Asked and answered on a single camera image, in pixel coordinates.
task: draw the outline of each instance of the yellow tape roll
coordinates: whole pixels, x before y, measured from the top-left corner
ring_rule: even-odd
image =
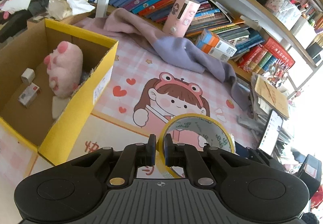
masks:
[[[157,142],[156,167],[160,173],[166,177],[180,178],[172,168],[165,166],[165,156],[163,151],[164,137],[173,130],[189,130],[202,136],[211,147],[222,148],[234,153],[232,139],[225,128],[216,120],[200,114],[182,114],[171,119],[163,128]]]

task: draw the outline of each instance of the phone screen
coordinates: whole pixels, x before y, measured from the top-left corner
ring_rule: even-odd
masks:
[[[275,110],[272,110],[258,148],[271,156],[282,125],[283,119],[276,113]]]

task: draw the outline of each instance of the paw plush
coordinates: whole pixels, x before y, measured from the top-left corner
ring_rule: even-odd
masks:
[[[49,75],[49,87],[60,98],[69,97],[79,86],[83,54],[81,49],[70,42],[62,41],[44,59]]]

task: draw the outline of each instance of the pink cloth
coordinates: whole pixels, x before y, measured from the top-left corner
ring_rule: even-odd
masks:
[[[198,73],[207,70],[220,82],[229,82],[232,98],[242,110],[249,111],[249,93],[238,86],[233,67],[205,54],[186,38],[169,36],[123,8],[114,10],[108,18],[87,18],[76,26],[114,38],[127,33],[139,46],[169,64]]]

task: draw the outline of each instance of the yellow cardboard box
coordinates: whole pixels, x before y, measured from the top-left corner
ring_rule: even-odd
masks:
[[[89,72],[90,77],[54,121],[51,113],[54,93],[48,84],[43,59],[61,41],[80,47],[83,70]],[[93,106],[110,81],[116,50],[116,40],[51,19],[23,32],[0,50],[0,124],[54,165],[65,162]],[[33,83],[41,90],[28,108],[18,101],[26,88],[20,78],[26,68],[35,71]]]

